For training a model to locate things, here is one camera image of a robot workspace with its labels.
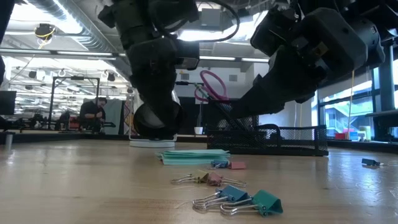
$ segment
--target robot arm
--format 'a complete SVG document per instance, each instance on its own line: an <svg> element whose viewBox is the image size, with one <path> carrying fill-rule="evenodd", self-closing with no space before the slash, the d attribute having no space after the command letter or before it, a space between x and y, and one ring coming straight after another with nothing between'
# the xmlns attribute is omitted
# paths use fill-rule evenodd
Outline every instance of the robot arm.
<svg viewBox="0 0 398 224"><path fill-rule="evenodd" d="M381 44L397 36L397 9L396 0L291 0L288 9L271 9L251 39L271 56L269 73L233 105L231 115L277 113L285 102L307 101L321 82L378 66L385 57ZM117 28L131 83L145 102L134 119L137 132L150 138L177 133L183 112L171 97L175 66L196 69L199 46L170 33L199 18L195 0L113 0L98 17Z"/></svg>
<svg viewBox="0 0 398 224"><path fill-rule="evenodd" d="M271 9L251 39L271 56L269 73L235 104L232 116L277 113L285 102L313 97L322 82L379 66L381 44L397 36L397 11L397 1L388 0L298 0L289 9Z"/></svg>

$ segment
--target wooden table surface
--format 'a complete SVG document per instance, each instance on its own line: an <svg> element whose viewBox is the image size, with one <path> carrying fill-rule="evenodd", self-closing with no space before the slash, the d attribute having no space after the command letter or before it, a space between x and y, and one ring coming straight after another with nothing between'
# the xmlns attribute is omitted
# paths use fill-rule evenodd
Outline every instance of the wooden table surface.
<svg viewBox="0 0 398 224"><path fill-rule="evenodd" d="M204 149L205 144L178 144ZM330 149L328 157L232 156L246 170L219 169L282 200L284 213L226 217L199 213L191 201L215 192L170 179L206 166L164 166L153 149L127 141L15 144L0 151L0 223L398 223L398 156ZM370 169L363 157L390 165Z"/></svg>

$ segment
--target blue binder clip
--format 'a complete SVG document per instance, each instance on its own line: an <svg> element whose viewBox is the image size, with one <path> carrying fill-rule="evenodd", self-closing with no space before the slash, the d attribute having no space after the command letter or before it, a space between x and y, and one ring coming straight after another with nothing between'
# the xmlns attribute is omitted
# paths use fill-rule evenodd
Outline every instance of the blue binder clip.
<svg viewBox="0 0 398 224"><path fill-rule="evenodd" d="M205 198L192 201L193 207L199 210L208 210L209 207L221 205L225 202L238 202L247 199L248 193L243 190L227 185L224 189L216 189L216 193Z"/></svg>
<svg viewBox="0 0 398 224"><path fill-rule="evenodd" d="M282 214L284 212L280 199L265 190L259 190L256 195L246 200L222 203L220 208L224 215L234 215L239 212L258 212L266 217L270 213Z"/></svg>
<svg viewBox="0 0 398 224"><path fill-rule="evenodd" d="M210 164L211 169L228 168L229 161L213 160Z"/></svg>
<svg viewBox="0 0 398 224"><path fill-rule="evenodd" d="M381 165L380 162L376 162L372 159L362 159L362 163L366 164L367 166L379 166Z"/></svg>

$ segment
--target black mesh desk organizer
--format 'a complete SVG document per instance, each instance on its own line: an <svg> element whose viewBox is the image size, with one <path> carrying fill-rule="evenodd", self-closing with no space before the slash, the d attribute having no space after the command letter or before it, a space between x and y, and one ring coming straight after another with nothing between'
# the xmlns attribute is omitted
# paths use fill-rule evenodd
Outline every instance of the black mesh desk organizer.
<svg viewBox="0 0 398 224"><path fill-rule="evenodd" d="M233 101L210 101L207 148L232 154L327 156L326 126L290 128L258 125L258 116L232 119Z"/></svg>

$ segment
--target white pillar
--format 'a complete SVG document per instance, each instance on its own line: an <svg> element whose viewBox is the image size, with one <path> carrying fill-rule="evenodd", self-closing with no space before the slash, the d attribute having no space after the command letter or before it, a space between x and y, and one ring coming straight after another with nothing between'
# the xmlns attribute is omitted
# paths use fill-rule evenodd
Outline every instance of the white pillar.
<svg viewBox="0 0 398 224"><path fill-rule="evenodd" d="M3 61L6 65L6 72L4 73L4 81L0 86L0 91L7 91L9 89L8 81L11 79L12 65L11 60L9 60L8 58L4 58Z"/></svg>

